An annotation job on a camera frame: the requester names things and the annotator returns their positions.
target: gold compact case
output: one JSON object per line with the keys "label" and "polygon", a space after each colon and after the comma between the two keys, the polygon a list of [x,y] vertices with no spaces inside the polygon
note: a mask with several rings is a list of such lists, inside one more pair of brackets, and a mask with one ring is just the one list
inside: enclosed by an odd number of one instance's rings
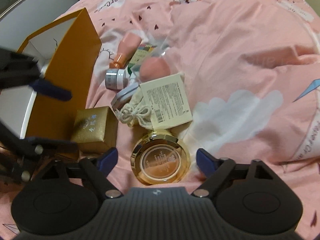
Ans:
{"label": "gold compact case", "polygon": [[190,167],[190,155],[181,140],[166,130],[144,136],[131,155],[131,168],[144,185],[180,181]]}

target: pink makeup sponge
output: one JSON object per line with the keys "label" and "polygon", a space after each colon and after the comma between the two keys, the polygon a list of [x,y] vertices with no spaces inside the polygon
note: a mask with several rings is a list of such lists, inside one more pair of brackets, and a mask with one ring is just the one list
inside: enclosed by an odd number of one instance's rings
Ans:
{"label": "pink makeup sponge", "polygon": [[139,70],[140,80],[147,82],[150,80],[166,77],[170,75],[170,68],[163,58],[150,57],[141,65]]}

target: metal screw head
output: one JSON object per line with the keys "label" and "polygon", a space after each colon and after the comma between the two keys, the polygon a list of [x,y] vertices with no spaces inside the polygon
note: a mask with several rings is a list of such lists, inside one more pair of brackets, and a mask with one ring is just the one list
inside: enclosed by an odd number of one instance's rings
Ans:
{"label": "metal screw head", "polygon": [[40,144],[38,144],[35,148],[35,153],[40,155],[42,152],[43,152],[43,147]]}
{"label": "metal screw head", "polygon": [[207,191],[206,189],[196,189],[193,192],[193,195],[195,195],[196,197],[207,197],[209,196],[209,191]]}
{"label": "metal screw head", "polygon": [[116,189],[111,189],[111,190],[106,191],[106,196],[108,198],[117,198],[117,197],[121,196],[121,192]]}
{"label": "metal screw head", "polygon": [[30,180],[30,173],[29,171],[24,171],[22,174],[21,174],[21,179],[23,182],[28,182]]}

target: gold gift box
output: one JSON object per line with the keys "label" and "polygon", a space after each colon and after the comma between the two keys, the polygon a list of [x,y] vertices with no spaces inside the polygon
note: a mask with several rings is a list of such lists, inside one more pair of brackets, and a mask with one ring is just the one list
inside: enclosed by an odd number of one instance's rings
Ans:
{"label": "gold gift box", "polygon": [[109,106],[78,110],[71,140],[83,153],[102,154],[116,146],[118,120]]}

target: bed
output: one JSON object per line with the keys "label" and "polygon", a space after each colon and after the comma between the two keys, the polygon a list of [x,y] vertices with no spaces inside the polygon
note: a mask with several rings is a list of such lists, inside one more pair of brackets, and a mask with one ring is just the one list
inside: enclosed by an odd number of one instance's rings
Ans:
{"label": "bed", "polygon": [[[304,0],[80,0],[66,14],[84,7],[102,41],[87,108],[110,105],[115,92],[104,76],[127,31],[166,42],[167,63],[184,73],[194,120],[172,133],[184,140],[192,165],[181,182],[160,187],[192,192],[205,180],[198,148],[238,163],[261,159],[303,203],[297,233],[308,240],[319,234],[320,18]],[[108,179],[124,193],[144,187],[130,165],[144,133],[118,126],[119,160]],[[17,190],[0,198],[5,240],[19,232],[9,213]]]}

